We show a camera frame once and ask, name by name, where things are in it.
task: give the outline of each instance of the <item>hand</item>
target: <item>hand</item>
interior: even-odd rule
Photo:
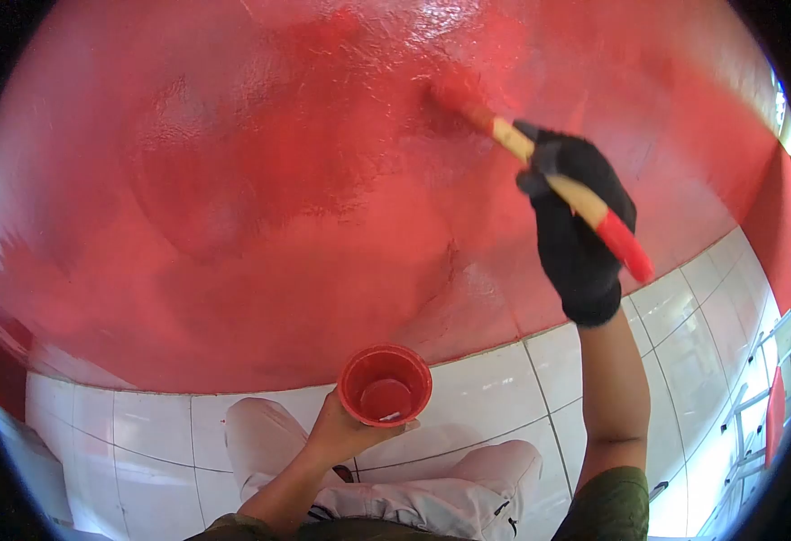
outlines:
[[[531,198],[537,216],[537,252],[543,270],[568,318],[578,326],[602,325],[621,305],[621,264],[552,191],[545,176],[560,174],[585,184],[635,232],[633,200],[596,146],[582,138],[540,130],[523,120],[513,125],[537,144],[530,167],[519,173],[516,184]]]
[[[326,395],[305,449],[311,456],[324,460],[327,468],[332,468],[365,449],[419,426],[419,421],[389,428],[364,425],[350,416],[334,390]]]

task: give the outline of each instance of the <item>red painted wall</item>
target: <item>red painted wall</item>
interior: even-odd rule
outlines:
[[[59,2],[0,103],[28,362],[275,390],[380,340],[440,362],[560,323],[515,160],[425,97],[453,66],[606,152],[659,275],[744,218],[776,145],[719,1]]]
[[[780,143],[741,229],[763,266],[780,313],[786,313],[791,309],[791,157]]]

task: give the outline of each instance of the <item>gloved hand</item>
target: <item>gloved hand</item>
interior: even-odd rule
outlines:
[[[606,323],[621,305],[621,264],[590,226],[546,182],[561,174],[585,184],[635,232],[636,207],[612,165],[588,141],[540,130],[523,120],[513,125],[537,144],[531,166],[517,175],[537,216],[537,252],[561,296],[563,312],[578,326]]]

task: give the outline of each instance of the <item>red paint cup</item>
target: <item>red paint cup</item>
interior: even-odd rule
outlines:
[[[395,427],[420,415],[432,395],[432,373],[423,358],[396,344],[358,352],[338,377],[338,398],[358,421]]]

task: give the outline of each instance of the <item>white pants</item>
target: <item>white pants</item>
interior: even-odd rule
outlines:
[[[308,434],[278,403],[243,398],[231,406],[228,455],[241,501],[284,470],[307,440]],[[511,440],[474,449],[443,479],[351,484],[328,471],[314,503],[335,518],[383,518],[427,532],[510,540],[525,502],[537,490],[542,464],[533,445]]]

